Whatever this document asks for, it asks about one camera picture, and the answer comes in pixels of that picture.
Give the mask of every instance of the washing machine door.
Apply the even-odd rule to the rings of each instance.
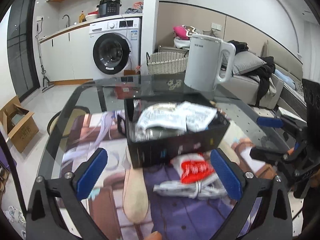
[[[125,39],[115,33],[100,36],[93,46],[93,60],[107,74],[119,73],[128,63],[130,48]]]

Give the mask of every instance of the red label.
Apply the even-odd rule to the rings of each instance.
[[[213,167],[205,161],[185,161],[181,164],[181,182],[184,184],[200,181],[214,172]]]

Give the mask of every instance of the kitchen faucet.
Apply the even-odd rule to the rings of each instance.
[[[65,14],[63,17],[62,17],[62,20],[64,19],[64,17],[67,16],[68,17],[68,24],[66,26],[66,28],[70,27],[70,16],[68,14]]]

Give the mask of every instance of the kettle handle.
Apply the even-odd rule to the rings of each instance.
[[[217,71],[217,84],[224,83],[231,78],[231,71],[232,71],[232,67],[233,67],[235,55],[236,55],[236,47],[232,43],[222,41],[220,46],[219,58],[222,58],[224,51],[229,52],[226,75],[224,78],[222,78],[220,77],[220,71]]]

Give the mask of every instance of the yellow bottle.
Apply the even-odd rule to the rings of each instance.
[[[82,23],[82,20],[85,18],[83,11],[82,14],[79,16],[79,23]]]

